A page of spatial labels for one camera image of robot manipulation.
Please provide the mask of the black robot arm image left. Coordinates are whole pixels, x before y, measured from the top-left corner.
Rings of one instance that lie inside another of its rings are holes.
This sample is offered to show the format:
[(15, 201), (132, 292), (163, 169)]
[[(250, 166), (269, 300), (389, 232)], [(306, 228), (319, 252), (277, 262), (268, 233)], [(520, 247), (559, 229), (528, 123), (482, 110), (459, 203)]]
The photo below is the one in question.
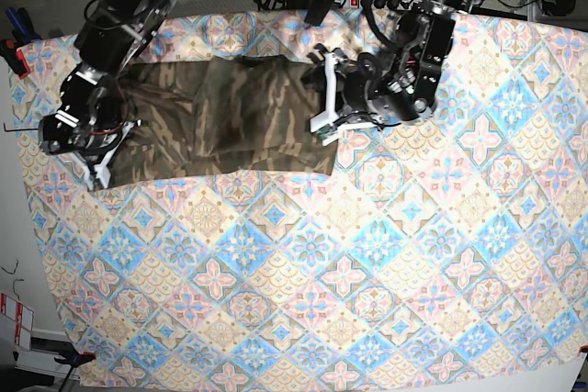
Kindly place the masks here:
[(106, 189), (108, 164), (141, 125), (119, 78), (156, 37), (175, 0), (91, 0), (74, 46), (81, 61), (62, 81), (61, 104), (38, 125), (40, 149), (71, 153), (88, 190)]

